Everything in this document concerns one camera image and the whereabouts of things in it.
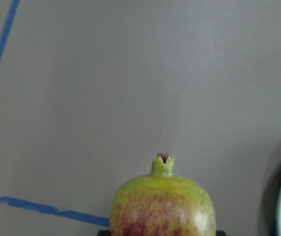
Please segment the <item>red yellow pomegranate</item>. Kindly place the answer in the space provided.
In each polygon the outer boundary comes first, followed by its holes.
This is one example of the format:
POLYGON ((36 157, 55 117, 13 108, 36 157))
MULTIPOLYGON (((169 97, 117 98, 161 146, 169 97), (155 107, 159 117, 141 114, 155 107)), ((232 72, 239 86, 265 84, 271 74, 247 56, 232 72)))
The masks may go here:
POLYGON ((216 235, 212 199, 196 182, 176 175, 174 163, 174 156, 158 153, 148 175, 118 188, 111 205, 111 235, 216 235))

